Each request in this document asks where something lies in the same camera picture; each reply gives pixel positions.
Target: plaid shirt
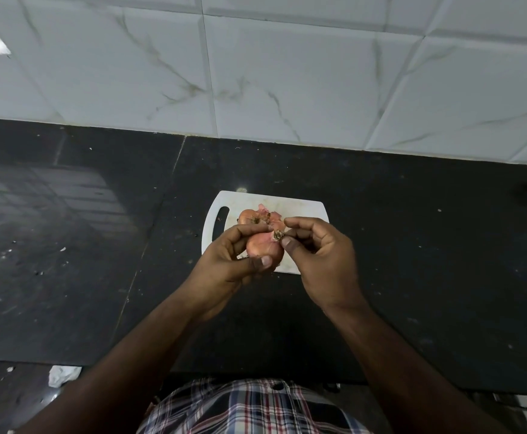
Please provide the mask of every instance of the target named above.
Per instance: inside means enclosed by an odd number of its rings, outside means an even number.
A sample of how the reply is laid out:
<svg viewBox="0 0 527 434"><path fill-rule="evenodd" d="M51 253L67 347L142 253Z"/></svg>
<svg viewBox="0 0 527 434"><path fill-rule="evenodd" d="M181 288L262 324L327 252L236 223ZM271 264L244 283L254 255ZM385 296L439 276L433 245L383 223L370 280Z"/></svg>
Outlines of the plaid shirt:
<svg viewBox="0 0 527 434"><path fill-rule="evenodd" d="M361 433L356 419L307 388L274 379L199 379L158 404L137 434Z"/></svg>

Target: person's left hand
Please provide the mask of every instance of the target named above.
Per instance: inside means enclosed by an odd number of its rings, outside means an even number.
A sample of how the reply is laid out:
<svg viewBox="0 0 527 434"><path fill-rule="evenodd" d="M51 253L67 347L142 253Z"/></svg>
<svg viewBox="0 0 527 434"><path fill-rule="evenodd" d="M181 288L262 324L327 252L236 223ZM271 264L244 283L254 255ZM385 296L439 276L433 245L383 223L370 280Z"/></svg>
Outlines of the person's left hand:
<svg viewBox="0 0 527 434"><path fill-rule="evenodd" d="M187 280L175 292L193 313L194 320L216 316L242 284L254 274L273 270L270 256L237 259L250 236L270 231L267 224L235 225L211 242Z"/></svg>

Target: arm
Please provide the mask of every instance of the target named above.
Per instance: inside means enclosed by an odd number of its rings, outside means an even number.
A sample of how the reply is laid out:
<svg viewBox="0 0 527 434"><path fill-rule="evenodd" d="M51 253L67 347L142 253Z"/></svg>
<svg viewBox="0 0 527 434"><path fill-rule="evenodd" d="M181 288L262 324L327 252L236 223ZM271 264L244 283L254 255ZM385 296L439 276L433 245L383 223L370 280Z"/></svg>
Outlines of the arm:
<svg viewBox="0 0 527 434"><path fill-rule="evenodd" d="M267 225L226 230L205 250L187 280L18 434L134 433L196 324L208 320L271 258L237 260L247 239Z"/></svg>
<svg viewBox="0 0 527 434"><path fill-rule="evenodd" d="M282 240L311 299L362 365L395 432L506 434L369 307L359 288L352 241L332 225L287 218Z"/></svg>

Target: cutting board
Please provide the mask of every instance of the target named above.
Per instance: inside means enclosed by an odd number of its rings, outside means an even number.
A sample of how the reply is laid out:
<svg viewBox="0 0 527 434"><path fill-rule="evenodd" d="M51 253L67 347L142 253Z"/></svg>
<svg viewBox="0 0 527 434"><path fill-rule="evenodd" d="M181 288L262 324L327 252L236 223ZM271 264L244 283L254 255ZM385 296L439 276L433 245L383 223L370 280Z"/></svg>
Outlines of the cutting board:
<svg viewBox="0 0 527 434"><path fill-rule="evenodd" d="M278 212L282 218L291 216L308 216L311 218L328 220L328 214L323 203L319 201L296 200L294 198L283 198L281 196L257 195L255 193L240 193L222 190L213 200L203 225L201 238L201 253L203 254L212 242L213 227L217 218L217 213L222 207L229 207L229 214L225 220L224 229L227 230L237 224L239 214L247 208L257 210L259 204L271 212ZM287 272L289 274L300 274L295 262L287 253L284 254L280 265L275 269L276 272Z"/></svg>

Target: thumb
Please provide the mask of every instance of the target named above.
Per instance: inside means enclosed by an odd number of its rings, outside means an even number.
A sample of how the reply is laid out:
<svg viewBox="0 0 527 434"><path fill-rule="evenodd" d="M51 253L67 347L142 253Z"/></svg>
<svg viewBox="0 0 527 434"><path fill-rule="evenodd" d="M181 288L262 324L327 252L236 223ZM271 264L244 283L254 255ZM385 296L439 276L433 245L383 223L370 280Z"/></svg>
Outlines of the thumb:
<svg viewBox="0 0 527 434"><path fill-rule="evenodd" d="M300 241L290 236L284 236L281 246L288 252L290 257L296 262L298 268L311 257L311 253L302 245Z"/></svg>
<svg viewBox="0 0 527 434"><path fill-rule="evenodd" d="M241 280L242 278L262 272L271 267L271 256L248 257L236 262L231 262L229 275L232 280Z"/></svg>

